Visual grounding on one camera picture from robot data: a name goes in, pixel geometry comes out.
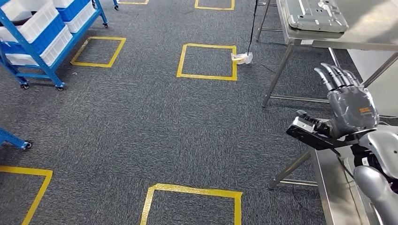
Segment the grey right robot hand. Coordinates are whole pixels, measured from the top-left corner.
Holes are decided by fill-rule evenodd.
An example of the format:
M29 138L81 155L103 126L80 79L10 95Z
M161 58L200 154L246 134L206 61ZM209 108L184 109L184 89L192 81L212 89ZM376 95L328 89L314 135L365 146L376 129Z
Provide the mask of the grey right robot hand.
M296 111L297 116L313 123L315 132L335 139L377 128L379 114L368 89L351 71L327 63L321 66L326 71L318 67L314 70L328 90L327 98L334 116L325 122L303 110Z

